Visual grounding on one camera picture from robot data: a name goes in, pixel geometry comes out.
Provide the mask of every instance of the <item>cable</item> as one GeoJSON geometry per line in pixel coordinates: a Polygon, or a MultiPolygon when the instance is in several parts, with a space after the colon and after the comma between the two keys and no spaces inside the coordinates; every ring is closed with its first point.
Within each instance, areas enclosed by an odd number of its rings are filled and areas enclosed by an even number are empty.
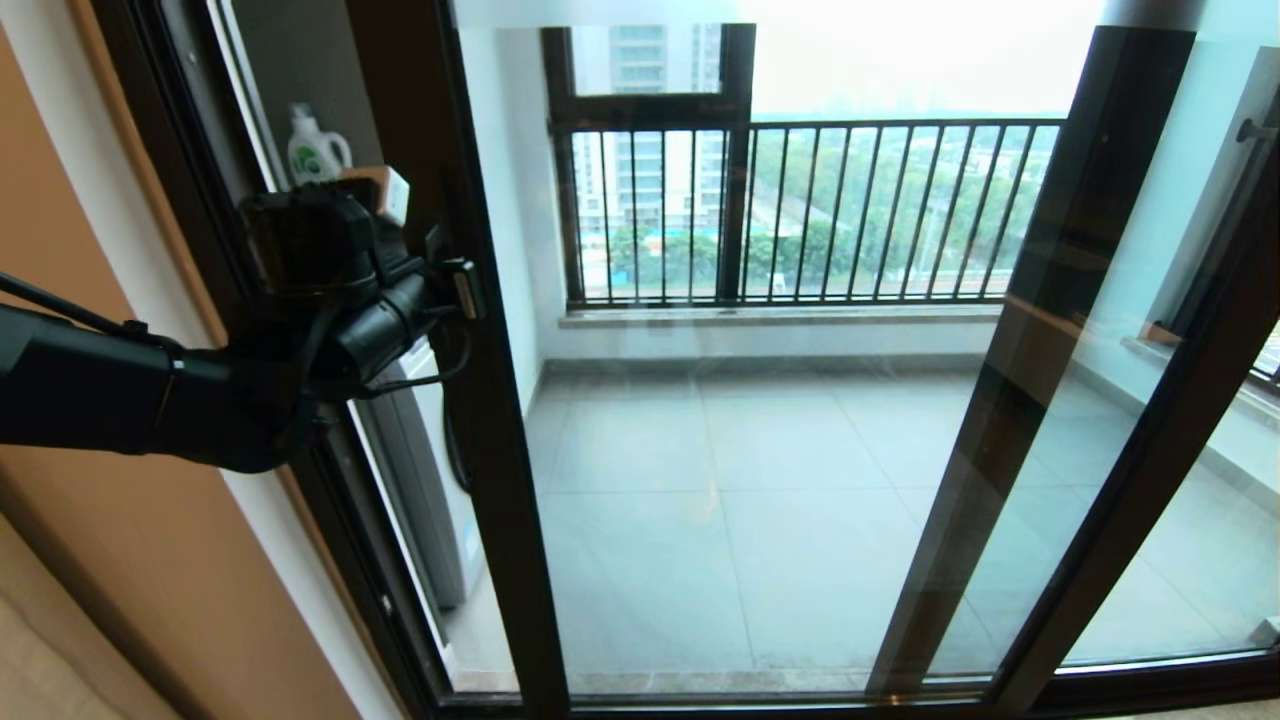
{"type": "Polygon", "coordinates": [[[398,389],[443,383],[445,380],[453,379],[454,377],[457,377],[458,373],[466,369],[468,360],[471,360],[471,333],[468,333],[463,327],[462,355],[458,357],[458,361],[448,370],[440,372],[435,375],[429,375],[426,378],[415,378],[412,380],[393,380],[389,383],[383,383],[380,386],[364,388],[360,393],[356,395],[356,397],[358,397],[360,400],[371,400],[374,397],[380,397],[383,395],[387,395],[388,392],[396,392],[398,389]]]}
{"type": "Polygon", "coordinates": [[[81,307],[79,305],[76,305],[69,300],[63,300],[61,297],[58,297],[56,295],[49,291],[41,290],[31,283],[20,281],[10,275],[9,273],[0,272],[0,290],[8,292],[14,297],[20,297],[27,302],[58,313],[64,318],[76,320],[77,323],[84,325],[86,328],[92,328],[102,334],[124,336],[124,337],[132,336],[132,333],[124,329],[123,325],[113,320],[108,320],[106,318],[99,315],[97,313],[93,313],[92,310],[86,310],[84,307],[81,307]]]}
{"type": "Polygon", "coordinates": [[[449,419],[449,389],[444,389],[444,401],[440,404],[440,411],[444,415],[444,455],[449,461],[449,469],[453,470],[453,482],[457,483],[462,492],[471,495],[471,473],[462,464],[462,450],[458,447],[458,436],[453,432],[453,420],[449,419]]]}

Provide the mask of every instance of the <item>window frame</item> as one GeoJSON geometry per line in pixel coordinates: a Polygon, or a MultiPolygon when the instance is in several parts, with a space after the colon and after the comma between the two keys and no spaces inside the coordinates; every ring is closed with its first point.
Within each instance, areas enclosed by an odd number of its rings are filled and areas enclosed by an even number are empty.
{"type": "Polygon", "coordinates": [[[748,136],[751,120],[751,73],[755,65],[755,26],[723,24],[719,35],[719,92],[662,95],[577,95],[573,79],[571,28],[543,28],[547,76],[548,132],[556,159],[566,310],[585,306],[580,264],[580,227],[575,183],[575,132],[726,131],[724,201],[721,206],[719,266],[716,300],[739,297],[742,222],[746,217],[748,136]]]}

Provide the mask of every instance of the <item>orange wall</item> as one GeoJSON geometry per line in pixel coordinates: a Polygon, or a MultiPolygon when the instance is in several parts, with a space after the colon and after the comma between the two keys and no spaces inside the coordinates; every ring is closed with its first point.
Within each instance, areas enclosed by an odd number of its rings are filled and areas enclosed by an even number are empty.
{"type": "MultiPolygon", "coordinates": [[[[8,36],[0,105],[0,268],[131,316],[8,36]]],[[[5,446],[0,510],[183,716],[357,716],[215,469],[5,446]]]]}

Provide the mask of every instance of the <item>railing bar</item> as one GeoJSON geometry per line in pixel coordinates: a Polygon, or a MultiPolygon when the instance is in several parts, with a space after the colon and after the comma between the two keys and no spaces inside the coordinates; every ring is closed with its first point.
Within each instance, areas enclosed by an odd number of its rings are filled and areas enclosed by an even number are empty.
{"type": "Polygon", "coordinates": [[[791,141],[791,131],[782,131],[782,167],[778,169],[778,209],[773,214],[773,252],[769,258],[769,299],[773,299],[773,274],[778,272],[778,231],[782,229],[782,191],[787,184],[787,143],[791,141]]]}
{"type": "Polygon", "coordinates": [[[876,128],[876,143],[872,146],[872,169],[867,173],[867,192],[863,193],[863,217],[858,220],[858,240],[854,242],[854,263],[849,270],[849,288],[845,300],[854,296],[854,278],[858,277],[858,259],[863,254],[863,233],[867,231],[867,210],[872,204],[872,186],[876,184],[876,165],[879,161],[879,140],[884,128],[876,128]]]}
{"type": "Polygon", "coordinates": [[[577,287],[582,291],[582,297],[586,297],[586,272],[582,270],[582,214],[577,208],[577,163],[573,160],[573,135],[568,136],[568,177],[573,183],[573,218],[577,220],[575,224],[575,234],[577,241],[577,287]]]}
{"type": "Polygon", "coordinates": [[[987,283],[991,282],[991,272],[996,269],[996,258],[1000,258],[1000,245],[1005,240],[1005,229],[1009,228],[1009,217],[1014,213],[1014,201],[1018,199],[1018,186],[1023,183],[1023,170],[1027,168],[1027,156],[1032,152],[1032,141],[1036,140],[1036,129],[1027,128],[1027,143],[1023,146],[1023,155],[1018,159],[1018,172],[1014,173],[1014,187],[1009,190],[1009,202],[1005,204],[1005,214],[1000,219],[1000,229],[996,231],[996,245],[991,249],[991,259],[987,261],[987,272],[982,275],[982,288],[979,296],[987,295],[987,283]]]}
{"type": "Polygon", "coordinates": [[[840,197],[845,192],[845,165],[849,164],[849,137],[852,128],[845,128],[845,150],[840,154],[840,178],[836,179],[836,204],[831,209],[831,237],[827,238],[827,266],[822,272],[822,295],[827,296],[827,281],[831,278],[831,256],[836,251],[836,225],[840,224],[840,197]]]}
{"type": "Polygon", "coordinates": [[[658,155],[658,174],[659,183],[662,183],[660,191],[658,192],[658,222],[660,223],[662,236],[659,242],[662,243],[662,299],[667,300],[667,131],[658,133],[660,138],[662,150],[658,155]]]}
{"type": "MultiPolygon", "coordinates": [[[[938,299],[938,300],[932,300],[932,299],[922,297],[922,296],[909,296],[905,300],[899,300],[897,297],[890,296],[890,297],[882,297],[882,299],[876,300],[876,299],[872,299],[870,296],[867,296],[867,295],[854,296],[854,299],[849,300],[849,301],[846,301],[844,297],[841,297],[838,300],[820,300],[817,296],[805,296],[805,295],[800,296],[799,301],[792,301],[790,299],[790,296],[786,297],[786,301],[780,301],[777,297],[774,297],[772,301],[768,301],[767,296],[764,296],[764,295],[750,295],[750,296],[746,296],[746,297],[742,297],[742,299],[739,299],[739,300],[728,300],[728,301],[726,301],[726,300],[718,300],[718,299],[714,299],[714,297],[698,297],[692,302],[684,302],[684,301],[681,301],[678,305],[672,305],[671,302],[662,302],[660,300],[657,300],[657,299],[649,300],[645,296],[641,296],[640,302],[635,302],[631,299],[627,299],[626,301],[621,301],[621,302],[609,302],[608,300],[604,300],[603,297],[598,297],[598,299],[591,299],[591,300],[586,300],[586,301],[576,301],[576,300],[575,301],[570,301],[570,302],[566,304],[566,307],[568,307],[570,310],[577,310],[577,309],[591,309],[591,310],[602,310],[602,309],[608,309],[608,310],[643,310],[643,309],[662,309],[662,307],[672,307],[672,306],[677,306],[677,307],[689,307],[689,306],[694,306],[694,307],[739,307],[739,309],[741,309],[744,306],[744,304],[748,307],[755,307],[755,306],[768,307],[768,306],[778,306],[778,305],[786,305],[786,306],[791,306],[791,307],[856,307],[856,306],[868,306],[868,305],[874,305],[874,306],[884,306],[884,305],[991,305],[991,306],[998,306],[1001,302],[1004,302],[1004,300],[1000,299],[1000,297],[995,297],[995,299],[993,297],[961,297],[959,300],[951,300],[950,297],[942,297],[942,299],[938,299]]],[[[1266,374],[1263,373],[1260,379],[1266,380],[1266,374]]]]}
{"type": "Polygon", "coordinates": [[[599,135],[600,138],[600,208],[604,209],[602,217],[604,218],[604,282],[609,288],[609,302],[613,302],[613,254],[609,251],[609,181],[605,179],[608,173],[604,172],[604,133],[599,135]]]}
{"type": "Polygon", "coordinates": [[[694,187],[694,172],[698,169],[698,131],[689,133],[689,297],[694,297],[694,208],[698,206],[698,191],[694,187]]]}
{"type": "Polygon", "coordinates": [[[987,193],[991,191],[991,178],[996,174],[996,164],[1000,161],[1000,150],[1005,143],[1005,131],[1007,126],[1000,126],[996,133],[996,150],[991,154],[991,165],[987,167],[987,179],[982,182],[982,195],[978,196],[978,214],[973,218],[973,227],[969,229],[969,242],[964,247],[964,260],[960,263],[960,274],[956,275],[956,284],[951,290],[951,297],[960,296],[960,283],[964,282],[964,272],[969,268],[969,255],[973,254],[973,241],[978,238],[978,225],[982,224],[982,213],[987,209],[987,193]]]}
{"type": "Polygon", "coordinates": [[[724,201],[724,183],[728,179],[728,131],[721,132],[721,193],[719,193],[719,225],[716,228],[716,287],[719,287],[721,254],[724,252],[724,213],[728,204],[724,201]]]}
{"type": "Polygon", "coordinates": [[[919,118],[888,120],[777,120],[751,123],[751,129],[831,129],[831,128],[902,128],[927,123],[929,127],[978,127],[978,126],[1023,126],[1043,127],[1061,126],[1065,118],[919,118]]]}
{"type": "Polygon", "coordinates": [[[899,299],[906,297],[906,283],[911,282],[911,265],[915,264],[915,250],[920,243],[920,228],[924,227],[924,210],[929,206],[929,195],[933,195],[933,170],[938,167],[938,155],[942,154],[942,136],[947,128],[938,127],[938,136],[933,141],[933,159],[929,160],[929,174],[924,179],[924,195],[920,196],[920,213],[915,217],[915,233],[911,236],[911,251],[906,255],[906,273],[902,275],[902,287],[899,288],[899,299]]]}
{"type": "Polygon", "coordinates": [[[631,269],[635,299],[640,300],[640,209],[636,201],[636,133],[631,133],[631,269]]]}
{"type": "Polygon", "coordinates": [[[969,126],[965,136],[964,152],[960,154],[960,169],[956,170],[956,186],[951,190],[951,204],[947,205],[947,218],[942,222],[942,240],[938,241],[938,251],[933,256],[933,272],[929,273],[929,288],[924,291],[925,297],[933,297],[933,286],[938,282],[938,268],[942,266],[942,251],[947,247],[947,238],[951,236],[951,218],[955,217],[956,200],[960,199],[960,186],[964,183],[964,170],[969,164],[969,150],[973,149],[973,136],[978,131],[977,126],[969,126]]]}
{"type": "Polygon", "coordinates": [[[822,140],[822,131],[813,131],[813,156],[809,158],[809,195],[804,201],[804,222],[800,224],[800,263],[796,265],[796,300],[800,299],[800,278],[804,277],[804,251],[809,242],[809,210],[813,208],[813,176],[818,169],[819,140],[822,140]]]}
{"type": "MultiPolygon", "coordinates": [[[[759,122],[750,123],[750,129],[845,129],[845,128],[895,128],[895,127],[909,127],[913,124],[920,124],[922,122],[928,122],[929,126],[942,126],[942,127],[966,127],[966,126],[998,126],[1015,124],[1015,126],[1034,126],[1034,127],[1059,127],[1064,123],[1064,118],[948,118],[948,119],[899,119],[899,120],[797,120],[797,122],[759,122]]],[[[733,129],[735,120],[730,119],[714,119],[714,118],[632,118],[626,123],[626,131],[635,132],[658,132],[663,129],[671,131],[689,131],[689,129],[709,129],[709,131],[722,131],[733,129]]],[[[577,118],[572,122],[568,120],[556,120],[548,124],[548,129],[552,132],[612,132],[618,127],[618,124],[611,118],[577,118]]]]}
{"type": "Polygon", "coordinates": [[[915,126],[906,128],[906,145],[902,146],[902,161],[897,165],[897,184],[893,186],[893,205],[888,211],[888,229],[884,231],[884,250],[881,251],[881,266],[876,272],[874,297],[879,297],[881,282],[884,279],[884,264],[888,261],[888,249],[893,245],[893,223],[897,222],[897,201],[902,196],[902,179],[906,177],[906,158],[911,154],[911,137],[915,136],[915,126]]]}
{"type": "Polygon", "coordinates": [[[755,151],[759,150],[760,145],[760,131],[750,131],[751,137],[751,169],[748,172],[748,188],[746,188],[746,222],[742,223],[745,232],[744,247],[742,247],[742,290],[739,296],[746,295],[746,277],[748,270],[751,264],[751,204],[755,201],[755,151]]]}

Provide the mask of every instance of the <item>balcony railing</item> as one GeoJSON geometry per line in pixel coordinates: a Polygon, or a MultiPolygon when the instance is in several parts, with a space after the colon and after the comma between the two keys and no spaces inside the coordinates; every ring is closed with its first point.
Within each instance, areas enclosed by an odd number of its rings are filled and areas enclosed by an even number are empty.
{"type": "Polygon", "coordinates": [[[572,132],[570,306],[998,301],[1061,123],[572,132]]]}
{"type": "Polygon", "coordinates": [[[1266,383],[1274,392],[1280,392],[1280,323],[1271,329],[1271,336],[1262,345],[1262,351],[1258,352],[1249,374],[1266,383]]]}

